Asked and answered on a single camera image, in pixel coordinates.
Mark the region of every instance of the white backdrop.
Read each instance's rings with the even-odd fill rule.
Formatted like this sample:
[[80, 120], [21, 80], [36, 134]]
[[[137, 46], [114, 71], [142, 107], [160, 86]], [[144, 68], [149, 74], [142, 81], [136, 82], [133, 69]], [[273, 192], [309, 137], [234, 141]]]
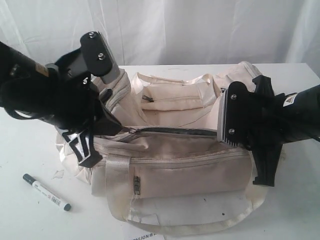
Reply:
[[101, 31], [119, 65], [307, 63], [320, 0], [0, 0], [0, 41], [47, 64]]

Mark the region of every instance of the stain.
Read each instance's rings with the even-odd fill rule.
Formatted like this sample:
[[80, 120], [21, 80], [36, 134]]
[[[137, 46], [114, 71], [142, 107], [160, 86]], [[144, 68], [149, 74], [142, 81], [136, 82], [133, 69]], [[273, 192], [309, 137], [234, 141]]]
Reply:
[[65, 170], [55, 171], [52, 179], [62, 179], [64, 177]]

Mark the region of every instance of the screw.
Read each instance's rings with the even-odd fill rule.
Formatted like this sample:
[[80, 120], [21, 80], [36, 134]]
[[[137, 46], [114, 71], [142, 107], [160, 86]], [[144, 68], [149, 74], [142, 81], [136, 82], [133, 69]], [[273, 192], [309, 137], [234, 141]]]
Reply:
[[89, 38], [94, 39], [96, 37], [96, 33], [94, 31], [89, 32]]
[[88, 78], [86, 77], [85, 79], [83, 79], [82, 83], [83, 84], [87, 84], [88, 83]]
[[230, 128], [230, 129], [229, 129], [229, 134], [230, 134], [230, 135], [235, 134], [235, 130], [234, 130], [233, 128]]
[[105, 59], [105, 58], [106, 58], [106, 55], [104, 55], [102, 52], [98, 54], [98, 59], [99, 59], [100, 61], [102, 61], [102, 60]]

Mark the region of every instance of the canvas bag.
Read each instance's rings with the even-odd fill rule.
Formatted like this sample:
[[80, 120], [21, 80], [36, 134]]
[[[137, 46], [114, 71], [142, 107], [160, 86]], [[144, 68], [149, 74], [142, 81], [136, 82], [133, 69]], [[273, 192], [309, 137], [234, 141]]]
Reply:
[[[137, 73], [130, 82], [124, 70], [109, 85], [96, 78], [100, 91], [113, 90], [105, 106], [133, 130], [95, 136], [94, 147], [103, 160], [91, 169], [78, 166], [58, 136], [60, 160], [74, 176], [91, 184], [93, 195], [106, 192], [110, 212], [120, 221], [162, 235], [208, 234], [232, 227], [264, 202], [268, 188], [252, 184], [256, 169], [248, 151], [217, 142], [221, 89], [240, 81], [253, 92], [252, 79], [259, 75], [255, 66], [241, 62], [190, 81]], [[230, 191], [244, 191], [248, 203], [230, 219], [167, 226], [131, 220], [138, 200]]]

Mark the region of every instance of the table surface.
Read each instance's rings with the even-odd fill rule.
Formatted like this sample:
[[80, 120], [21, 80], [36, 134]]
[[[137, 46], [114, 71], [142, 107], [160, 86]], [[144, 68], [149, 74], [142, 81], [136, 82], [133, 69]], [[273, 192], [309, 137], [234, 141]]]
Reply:
[[[123, 66], [136, 72], [190, 80], [217, 74], [231, 65]], [[256, 64], [271, 77], [276, 93], [300, 92], [320, 84], [304, 63]], [[122, 223], [114, 219], [103, 197], [72, 177], [53, 178], [63, 169], [55, 148], [56, 131], [39, 120], [20, 121], [0, 109], [0, 239], [123, 239]], [[240, 224], [212, 235], [183, 239], [318, 239], [320, 235], [320, 144], [314, 140], [285, 145], [286, 161], [278, 169], [276, 187], [265, 203]], [[23, 181], [29, 173], [72, 204], [64, 212]]]

